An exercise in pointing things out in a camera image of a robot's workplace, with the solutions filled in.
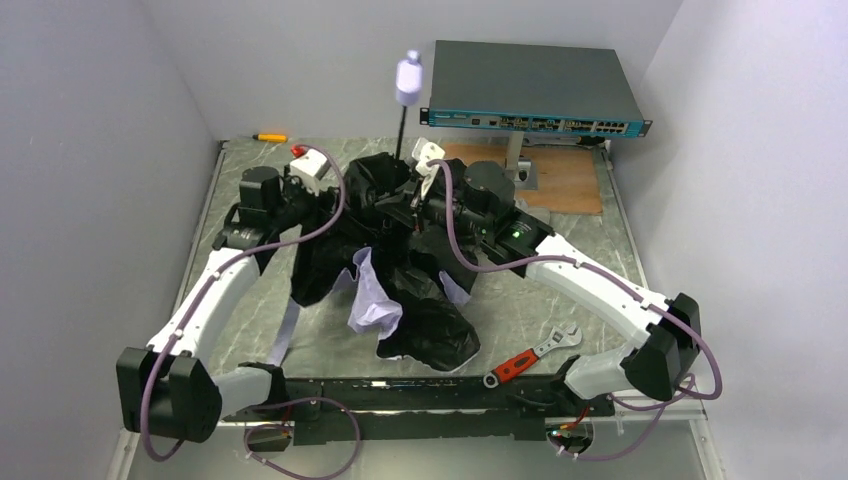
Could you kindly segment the wooden base board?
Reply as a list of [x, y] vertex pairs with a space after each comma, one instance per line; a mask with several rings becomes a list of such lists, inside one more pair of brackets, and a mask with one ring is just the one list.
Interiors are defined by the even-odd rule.
[[562, 214], [600, 215], [601, 192], [593, 154], [576, 147], [523, 147], [521, 154], [536, 168], [537, 188], [516, 195], [531, 207]]

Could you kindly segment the network switch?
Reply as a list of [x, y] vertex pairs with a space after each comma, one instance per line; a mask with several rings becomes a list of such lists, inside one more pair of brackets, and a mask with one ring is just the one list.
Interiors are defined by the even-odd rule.
[[537, 187], [528, 134], [640, 138], [652, 126], [612, 49], [453, 40], [435, 44], [419, 121], [508, 133], [505, 169], [520, 190]]

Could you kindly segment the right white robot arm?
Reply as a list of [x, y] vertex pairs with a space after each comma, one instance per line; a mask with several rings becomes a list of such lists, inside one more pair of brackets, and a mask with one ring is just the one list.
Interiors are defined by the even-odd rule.
[[447, 231], [460, 265], [475, 273], [511, 271], [569, 296], [623, 338], [622, 346], [569, 358], [554, 387], [568, 400], [636, 390], [669, 404], [697, 392], [684, 381], [699, 354], [712, 353], [701, 336], [699, 306], [640, 287], [580, 252], [552, 227], [516, 207], [504, 171], [492, 162], [454, 173], [458, 161], [413, 160], [413, 214]]

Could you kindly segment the lilac umbrella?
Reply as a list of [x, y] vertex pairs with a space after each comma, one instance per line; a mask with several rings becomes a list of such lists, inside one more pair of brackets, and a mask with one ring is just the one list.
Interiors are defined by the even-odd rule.
[[459, 310], [470, 299], [476, 275], [459, 264], [445, 229], [430, 224], [414, 232], [376, 208], [414, 172], [396, 153], [348, 164], [341, 218], [297, 247], [272, 361], [287, 354], [302, 309], [344, 290], [353, 295], [343, 324], [353, 333], [375, 335], [378, 358], [411, 358], [452, 372], [478, 353], [477, 332]]

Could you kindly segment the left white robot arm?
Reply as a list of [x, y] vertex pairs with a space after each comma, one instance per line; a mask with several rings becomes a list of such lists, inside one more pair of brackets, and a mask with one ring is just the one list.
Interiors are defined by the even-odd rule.
[[285, 247], [280, 236], [303, 224], [331, 195], [332, 215], [303, 234], [312, 240], [342, 216], [347, 188], [321, 186], [321, 174], [294, 167], [245, 170], [239, 198], [228, 210], [202, 276], [172, 318], [143, 348], [126, 348], [116, 362], [125, 427], [140, 436], [157, 461], [170, 458], [155, 450], [155, 436], [202, 443], [218, 422], [248, 409], [276, 409], [289, 400], [279, 366], [246, 362], [213, 376], [206, 364], [224, 326], [242, 297], [265, 272], [275, 252]]

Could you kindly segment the pink umbrella case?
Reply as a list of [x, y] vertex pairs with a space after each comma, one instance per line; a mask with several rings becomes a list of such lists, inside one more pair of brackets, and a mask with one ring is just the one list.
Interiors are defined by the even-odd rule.
[[515, 205], [518, 209], [534, 217], [544, 224], [551, 224], [552, 213], [551, 211], [544, 206], [533, 206], [527, 202], [527, 200], [517, 192], [515, 194]]

